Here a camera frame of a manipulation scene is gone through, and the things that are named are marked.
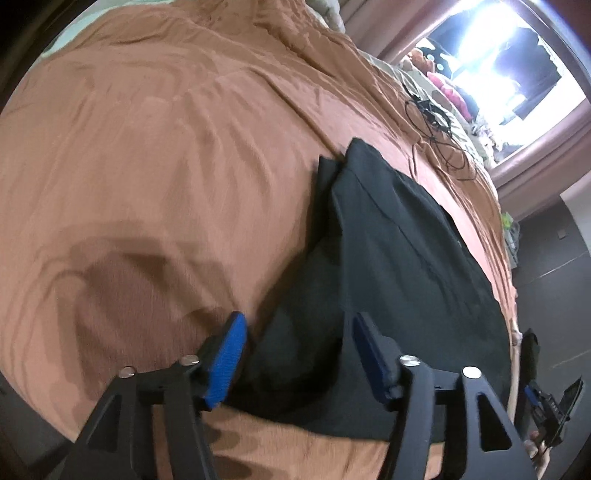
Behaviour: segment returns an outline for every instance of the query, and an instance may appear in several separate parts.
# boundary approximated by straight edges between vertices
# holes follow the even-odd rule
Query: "bed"
[[[406,80],[419,92],[297,0],[128,5],[54,45],[0,116],[11,385],[73,440],[122,365],[164,367],[232,310],[260,335],[302,262],[318,158],[353,137],[449,213],[516,338],[490,178],[477,160],[470,181],[446,170],[404,115]],[[375,478],[387,449],[228,407],[205,419],[223,478]]]

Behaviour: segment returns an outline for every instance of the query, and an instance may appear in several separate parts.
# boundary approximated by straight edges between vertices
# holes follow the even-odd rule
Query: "metal screw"
[[[421,364],[421,361],[414,355],[403,355],[399,360],[405,367],[418,367]]]
[[[472,378],[473,380],[482,376],[482,372],[478,367],[464,367],[462,373],[464,377]]]
[[[119,370],[119,378],[131,378],[135,375],[134,367],[123,367]]]
[[[193,354],[185,355],[182,356],[178,362],[185,367],[190,367],[191,365],[197,365],[199,363],[199,357]]]

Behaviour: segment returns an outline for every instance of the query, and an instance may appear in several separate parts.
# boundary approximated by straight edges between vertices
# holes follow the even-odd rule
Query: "black device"
[[[479,369],[446,372],[403,355],[367,314],[354,318],[353,339],[376,401],[398,412],[378,480],[423,480],[436,404],[447,408],[441,480],[535,480],[515,427]],[[154,404],[164,405],[175,480],[218,479],[200,412],[225,398],[245,340],[244,316],[235,312],[197,355],[153,372],[122,369],[82,428],[60,479],[156,479]]]
[[[531,404],[531,417],[540,435],[536,443],[544,442],[546,448],[555,447],[562,443],[566,431],[566,424],[574,415],[579,400],[584,392],[583,379],[570,385],[560,402],[541,390],[535,381],[531,381],[525,388],[525,395]]]

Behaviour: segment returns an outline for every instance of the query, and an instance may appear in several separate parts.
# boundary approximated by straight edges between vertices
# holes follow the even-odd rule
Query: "black cable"
[[[405,84],[402,84],[404,90],[406,90],[406,93],[408,94],[408,96],[410,97],[409,100],[406,100],[404,102],[404,113],[406,114],[408,121],[411,123],[411,125],[414,127],[414,129],[416,131],[418,131],[422,138],[426,141],[428,141],[428,143],[431,145],[431,147],[433,148],[433,151],[435,152],[435,155],[439,158],[439,160],[445,164],[446,166],[446,170],[447,173],[449,173],[450,175],[452,175],[456,180],[458,181],[470,181],[470,180],[475,180],[476,179],[476,167],[472,166],[469,159],[468,159],[468,155],[471,156],[472,161],[477,161],[477,159],[474,157],[474,155],[472,155],[471,152],[469,152],[468,150],[464,150],[459,143],[457,142],[457,140],[455,140],[453,138],[453,134],[452,134],[452,122],[449,119],[449,117],[447,116],[447,113],[442,110],[441,108],[439,108],[437,105],[435,105],[431,100],[421,100],[417,95],[412,94],[408,88],[406,87]],[[421,129],[411,118],[411,116],[408,113],[408,106],[410,104],[413,104],[417,110],[421,113],[421,116],[423,117],[423,121],[425,122],[425,127],[426,130],[428,131],[428,133],[425,132],[425,130]],[[438,119],[436,114],[440,115],[441,117],[443,117],[443,119],[446,120],[446,125],[442,125]],[[449,138],[449,142],[445,142],[445,141],[441,141],[437,138],[437,133],[441,133],[443,135],[446,135]],[[461,166],[455,166],[454,164],[452,164],[450,162],[450,158],[449,156],[446,157],[443,152],[441,151],[441,146],[444,147],[452,147],[455,150],[461,151],[462,152],[462,165]],[[412,148],[412,152],[413,152],[413,162],[415,162],[415,158],[414,158],[414,148]],[[466,168],[466,166],[468,167],[469,171],[472,171],[473,169],[473,174],[470,175],[469,178],[458,178],[456,177],[452,172],[453,171],[460,171],[460,170],[464,170]]]

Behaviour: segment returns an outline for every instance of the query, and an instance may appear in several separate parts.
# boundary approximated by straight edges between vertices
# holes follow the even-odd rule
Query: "pillow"
[[[466,121],[472,121],[472,115],[468,111],[468,107],[466,102],[462,98],[462,96],[457,92],[455,87],[448,81],[446,77],[439,73],[431,73],[427,72],[427,77],[429,80],[433,82],[438,89],[443,92],[443,95],[447,97],[447,99],[454,104],[454,106],[459,110],[462,114],[462,117],[466,119]]]

